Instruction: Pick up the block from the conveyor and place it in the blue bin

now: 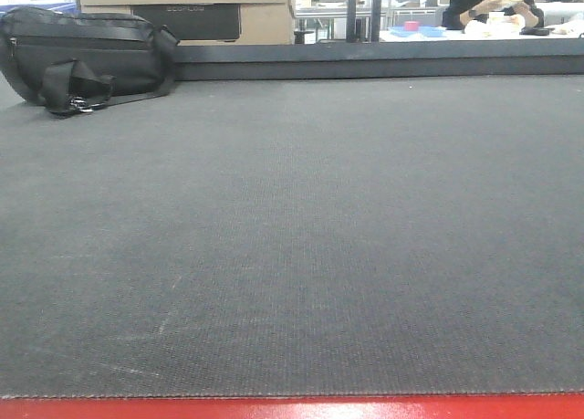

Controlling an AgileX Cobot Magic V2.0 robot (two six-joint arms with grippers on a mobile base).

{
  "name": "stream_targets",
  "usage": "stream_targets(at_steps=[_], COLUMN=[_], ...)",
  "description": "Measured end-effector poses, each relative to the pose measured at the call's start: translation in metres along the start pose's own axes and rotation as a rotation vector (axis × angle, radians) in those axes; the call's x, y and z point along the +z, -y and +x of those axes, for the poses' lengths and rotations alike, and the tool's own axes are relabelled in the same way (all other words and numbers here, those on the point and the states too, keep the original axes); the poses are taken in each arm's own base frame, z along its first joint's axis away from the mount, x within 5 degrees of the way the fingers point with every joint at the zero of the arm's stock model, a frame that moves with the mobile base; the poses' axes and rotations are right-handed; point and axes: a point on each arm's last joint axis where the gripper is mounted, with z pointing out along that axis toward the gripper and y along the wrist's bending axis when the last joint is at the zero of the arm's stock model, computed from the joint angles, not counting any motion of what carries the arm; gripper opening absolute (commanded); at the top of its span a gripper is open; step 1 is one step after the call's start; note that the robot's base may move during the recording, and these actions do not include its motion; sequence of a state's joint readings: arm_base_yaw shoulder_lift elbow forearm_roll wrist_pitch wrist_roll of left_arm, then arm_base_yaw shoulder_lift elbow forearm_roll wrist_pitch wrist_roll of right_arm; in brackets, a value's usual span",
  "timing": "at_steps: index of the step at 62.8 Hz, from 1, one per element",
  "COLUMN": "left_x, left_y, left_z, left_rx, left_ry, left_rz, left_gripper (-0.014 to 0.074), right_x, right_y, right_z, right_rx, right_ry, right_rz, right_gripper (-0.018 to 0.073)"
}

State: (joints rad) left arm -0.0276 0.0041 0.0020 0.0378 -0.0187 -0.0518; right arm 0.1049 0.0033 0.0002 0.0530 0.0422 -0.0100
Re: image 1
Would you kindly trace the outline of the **black shoulder bag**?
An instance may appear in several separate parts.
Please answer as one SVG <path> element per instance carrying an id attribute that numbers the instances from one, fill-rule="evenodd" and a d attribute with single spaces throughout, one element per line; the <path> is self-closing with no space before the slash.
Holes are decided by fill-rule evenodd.
<path id="1" fill-rule="evenodd" d="M 179 44 L 134 15 L 22 5 L 1 17 L 1 71 L 23 100 L 68 117 L 168 95 Z"/>

